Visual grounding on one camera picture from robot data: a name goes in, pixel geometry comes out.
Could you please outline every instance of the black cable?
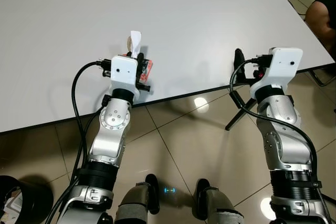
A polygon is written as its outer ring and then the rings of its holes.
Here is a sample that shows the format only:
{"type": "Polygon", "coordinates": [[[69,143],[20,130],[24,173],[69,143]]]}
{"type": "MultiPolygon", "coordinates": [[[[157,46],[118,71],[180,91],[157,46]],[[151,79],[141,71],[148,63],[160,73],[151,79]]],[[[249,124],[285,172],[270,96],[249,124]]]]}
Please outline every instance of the black cable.
{"type": "Polygon", "coordinates": [[[90,62],[86,65],[84,65],[81,69],[79,69],[79,71],[77,72],[77,74],[75,75],[75,78],[72,82],[72,87],[71,87],[71,101],[72,101],[72,106],[74,108],[74,112],[75,112],[75,116],[76,116],[76,121],[77,121],[77,125],[78,125],[78,129],[79,129],[79,133],[80,133],[80,138],[81,138],[81,145],[82,145],[82,149],[83,149],[83,160],[84,162],[86,161],[87,158],[87,154],[88,154],[88,147],[86,145],[86,139],[85,139],[85,133],[84,133],[84,129],[82,126],[82,122],[80,120],[79,117],[79,113],[78,113],[78,108],[77,108],[77,104],[76,104],[76,95],[75,95],[75,91],[76,91],[76,85],[77,85],[77,81],[80,77],[80,75],[89,67],[91,66],[99,66],[101,65],[100,61],[93,61],[90,62]]]}
{"type": "Polygon", "coordinates": [[[329,213],[329,210],[328,210],[328,206],[326,204],[326,202],[324,201],[324,198],[323,198],[323,195],[321,193],[321,190],[319,188],[316,188],[316,191],[321,199],[321,202],[322,202],[322,206],[324,208],[324,212],[325,212],[325,215],[326,215],[326,218],[328,220],[328,222],[331,224],[331,217],[330,217],[330,213],[329,213]]]}
{"type": "MultiPolygon", "coordinates": [[[[92,123],[93,119],[95,119],[95,117],[97,115],[100,114],[100,112],[102,111],[104,107],[100,107],[99,110],[97,110],[92,116],[91,118],[89,119],[89,121],[87,122],[86,126],[85,126],[85,129],[84,129],[84,135],[85,135],[85,140],[86,140],[86,134],[88,133],[88,130],[89,130],[89,127],[90,127],[90,124],[92,123]]],[[[78,152],[77,152],[77,156],[76,156],[76,160],[75,160],[75,164],[73,166],[73,170],[72,170],[72,174],[71,174],[71,179],[70,179],[70,183],[75,179],[75,176],[76,176],[76,169],[78,167],[78,163],[79,163],[79,160],[80,160],[80,156],[81,156],[81,152],[82,152],[82,141],[79,143],[79,148],[78,148],[78,152]]]]}
{"type": "Polygon", "coordinates": [[[326,201],[328,201],[328,202],[332,203],[334,206],[336,206],[336,200],[335,199],[333,199],[333,198],[331,198],[331,197],[329,197],[325,194],[322,194],[322,196],[326,201]]]}
{"type": "Polygon", "coordinates": [[[88,133],[90,124],[92,123],[93,119],[95,119],[95,117],[96,117],[97,115],[100,114],[100,112],[102,111],[103,108],[104,108],[103,106],[100,107],[99,110],[97,110],[97,111],[92,115],[92,117],[89,119],[88,123],[87,123],[86,126],[85,126],[85,130],[84,130],[85,136],[86,136],[86,134],[88,133]]]}
{"type": "MultiPolygon", "coordinates": [[[[230,78],[230,93],[233,94],[233,96],[236,98],[236,100],[239,102],[239,99],[236,97],[236,94],[233,92],[233,81],[235,79],[235,76],[237,75],[237,72],[240,68],[242,68],[244,65],[248,64],[248,63],[258,63],[258,59],[250,59],[250,60],[246,60],[244,61],[242,64],[240,64],[237,69],[233,72],[233,74],[231,75],[231,78],[230,78]]],[[[240,107],[242,110],[244,110],[247,114],[250,114],[256,118],[259,118],[259,119],[262,119],[262,120],[266,120],[266,121],[269,121],[269,122],[273,122],[273,123],[278,123],[280,125],[283,125],[283,126],[286,126],[286,127],[289,127],[290,129],[296,131],[297,133],[299,133],[307,142],[307,145],[309,146],[310,150],[311,150],[311,166],[312,166],[312,179],[315,180],[313,182],[317,182],[317,154],[316,154],[316,149],[314,147],[314,144],[313,142],[311,141],[311,139],[309,138],[309,136],[301,129],[297,128],[296,126],[290,124],[290,123],[287,123],[287,122],[284,122],[284,121],[281,121],[281,120],[277,120],[277,119],[274,119],[274,118],[269,118],[267,116],[263,116],[263,115],[259,115],[259,114],[256,114],[252,111],[249,111],[243,104],[240,104],[240,107]]],[[[322,205],[323,205],[323,208],[324,208],[324,212],[326,214],[326,218],[328,220],[329,223],[331,223],[331,217],[330,217],[330,214],[329,214],[329,211],[328,211],[328,208],[327,208],[327,204],[326,202],[324,201],[323,199],[323,196],[322,196],[322,193],[321,193],[321,190],[319,188],[316,188],[317,192],[318,192],[318,195],[320,197],[320,200],[322,202],[322,205]]]]}
{"type": "Polygon", "coordinates": [[[72,184],[70,184],[68,186],[68,188],[62,193],[62,195],[59,197],[59,199],[56,201],[56,203],[54,204],[53,208],[51,209],[47,220],[45,222],[45,224],[50,224],[52,221],[52,218],[54,217],[58,207],[60,206],[60,204],[62,203],[62,201],[64,200],[64,198],[70,193],[70,191],[73,189],[73,187],[76,185],[76,183],[78,182],[78,178],[76,178],[72,184]]]}

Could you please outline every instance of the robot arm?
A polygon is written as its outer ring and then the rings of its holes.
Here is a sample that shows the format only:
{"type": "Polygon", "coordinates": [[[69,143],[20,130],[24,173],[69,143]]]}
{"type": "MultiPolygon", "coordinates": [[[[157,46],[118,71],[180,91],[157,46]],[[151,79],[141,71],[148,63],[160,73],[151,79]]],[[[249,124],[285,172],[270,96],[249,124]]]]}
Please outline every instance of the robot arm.
{"type": "MultiPolygon", "coordinates": [[[[139,98],[139,89],[150,90],[149,86],[139,82],[144,59],[144,55],[139,53],[141,34],[132,31],[131,38],[132,52],[100,62],[103,76],[111,78],[111,95],[107,106],[100,112],[98,134],[85,166],[77,172],[77,183],[60,213],[58,224],[113,223],[105,211],[112,205],[112,190],[125,148],[124,138],[130,127],[131,108],[133,101],[139,98]]],[[[153,204],[156,191],[151,184],[155,184],[156,178],[149,178],[148,183],[138,183],[129,191],[116,220],[138,218],[146,222],[148,210],[158,211],[158,202],[153,204]]]]}
{"type": "MultiPolygon", "coordinates": [[[[256,79],[242,82],[251,85],[250,94],[257,100],[258,114],[246,112],[257,117],[264,140],[274,192],[271,207],[277,216],[272,223],[329,224],[329,213],[319,191],[322,186],[316,175],[316,151],[305,134],[301,134],[301,116],[292,98],[284,94],[301,57],[300,49],[273,48],[268,55],[250,60],[259,64],[256,79]]],[[[243,76],[240,74],[238,82],[245,78],[244,71],[240,73],[243,76]]],[[[233,91],[231,96],[244,107],[237,92],[233,91]]]]}

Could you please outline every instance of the black connector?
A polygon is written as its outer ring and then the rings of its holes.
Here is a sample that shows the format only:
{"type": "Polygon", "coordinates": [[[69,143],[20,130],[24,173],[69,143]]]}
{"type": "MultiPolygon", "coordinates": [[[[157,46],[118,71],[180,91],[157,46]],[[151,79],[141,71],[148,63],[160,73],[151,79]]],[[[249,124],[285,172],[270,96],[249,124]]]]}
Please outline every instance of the black connector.
{"type": "Polygon", "coordinates": [[[103,100],[101,101],[101,105],[103,107],[106,107],[107,104],[109,103],[109,101],[111,100],[111,98],[112,98],[112,96],[110,96],[108,94],[104,95],[103,100]]]}
{"type": "Polygon", "coordinates": [[[104,71],[111,71],[111,60],[103,59],[100,61],[100,66],[104,71]]]}
{"type": "Polygon", "coordinates": [[[144,91],[147,91],[147,92],[151,91],[151,86],[147,86],[147,85],[140,84],[140,83],[137,83],[135,86],[139,90],[144,90],[144,91]]]}
{"type": "Polygon", "coordinates": [[[256,63],[262,68],[269,68],[272,62],[273,55],[262,55],[252,59],[252,63],[256,63]]]}

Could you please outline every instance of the white tissue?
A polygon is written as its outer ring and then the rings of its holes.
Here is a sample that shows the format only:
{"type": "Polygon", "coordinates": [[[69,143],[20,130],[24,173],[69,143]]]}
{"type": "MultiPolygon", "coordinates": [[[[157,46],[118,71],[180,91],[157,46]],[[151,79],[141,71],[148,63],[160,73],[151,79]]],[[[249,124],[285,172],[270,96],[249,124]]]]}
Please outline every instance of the white tissue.
{"type": "Polygon", "coordinates": [[[132,52],[132,58],[137,58],[138,54],[140,53],[141,48],[141,32],[139,31],[131,31],[131,52],[132,52]]]}

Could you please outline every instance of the black tripod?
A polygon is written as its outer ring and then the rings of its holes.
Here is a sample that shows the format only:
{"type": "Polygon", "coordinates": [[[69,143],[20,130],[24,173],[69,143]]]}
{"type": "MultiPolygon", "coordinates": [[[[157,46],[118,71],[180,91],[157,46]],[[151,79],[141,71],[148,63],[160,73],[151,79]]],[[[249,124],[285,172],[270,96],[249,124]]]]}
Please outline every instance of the black tripod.
{"type": "MultiPolygon", "coordinates": [[[[235,50],[235,60],[233,62],[234,65],[234,69],[237,69],[238,66],[243,63],[245,61],[245,57],[243,52],[237,48],[235,50]]],[[[253,73],[254,79],[247,79],[245,76],[245,69],[244,67],[242,67],[238,72],[237,72],[237,79],[236,79],[236,83],[239,83],[239,85],[243,85],[243,84],[247,84],[247,85],[252,85],[254,83],[256,83],[257,81],[259,81],[263,76],[264,76],[264,70],[262,68],[259,68],[258,70],[255,70],[253,73]]],[[[234,97],[232,97],[232,94],[230,93],[230,97],[232,98],[232,100],[235,102],[235,104],[237,105],[237,107],[240,109],[239,104],[237,103],[236,99],[234,99],[234,97]]],[[[248,110],[252,109],[254,105],[257,104],[257,101],[253,98],[250,98],[247,103],[245,104],[245,108],[247,108],[248,110]]],[[[227,126],[225,127],[225,129],[227,131],[229,131],[240,119],[243,118],[243,116],[246,114],[246,112],[242,109],[240,109],[238,111],[238,113],[232,118],[232,120],[227,124],[227,126]]]]}
{"type": "MultiPolygon", "coordinates": [[[[245,107],[250,110],[253,108],[254,105],[256,105],[257,101],[253,98],[250,98],[247,103],[245,104],[245,107]]],[[[231,130],[231,128],[240,120],[243,118],[243,116],[246,114],[246,112],[242,109],[238,111],[238,113],[232,118],[232,120],[227,124],[225,129],[227,131],[231,130]]]]}

